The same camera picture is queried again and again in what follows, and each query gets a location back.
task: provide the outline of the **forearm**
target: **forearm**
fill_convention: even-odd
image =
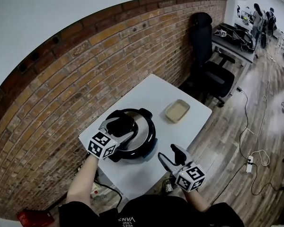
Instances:
[[[210,205],[209,203],[196,191],[191,192],[183,191],[186,201],[190,203],[196,210],[206,212]]]
[[[98,159],[90,155],[72,181],[66,202],[80,201],[90,206],[90,192],[93,186]]]

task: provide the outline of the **beige rectangular tray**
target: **beige rectangular tray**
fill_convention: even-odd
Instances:
[[[173,123],[178,123],[179,120],[187,113],[189,108],[190,106],[187,102],[182,99],[178,99],[168,106],[165,110],[165,115]]]

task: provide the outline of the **black t-shirt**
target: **black t-shirt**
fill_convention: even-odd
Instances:
[[[144,195],[129,201],[120,213],[109,210],[100,217],[82,202],[59,208],[60,227],[244,227],[242,220],[226,203],[218,203],[206,213],[196,211],[184,199]]]

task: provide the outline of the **white cable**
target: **white cable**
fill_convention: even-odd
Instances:
[[[250,154],[250,156],[251,156],[254,153],[259,153],[262,166],[268,166],[269,163],[270,163],[270,158],[269,158],[268,154],[263,149],[260,150],[260,134],[261,134],[261,131],[262,131],[263,122],[264,122],[266,111],[267,111],[267,108],[268,108],[268,91],[269,91],[269,84],[270,84],[270,74],[271,74],[271,69],[272,69],[273,65],[274,65],[274,60],[271,63],[270,72],[269,72],[269,76],[268,76],[267,94],[266,94],[266,96],[263,95],[263,99],[266,101],[266,109],[265,109],[263,120],[262,120],[262,123],[261,123],[260,132],[257,135],[257,151],[254,151],[254,152],[252,152]],[[261,156],[261,153],[260,153],[261,151],[263,151],[265,153],[265,155],[267,156],[267,158],[268,158],[268,163],[267,164],[263,164],[262,156]]]

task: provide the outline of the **red object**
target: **red object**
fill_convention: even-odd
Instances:
[[[45,227],[55,220],[48,211],[23,210],[17,215],[23,227]]]

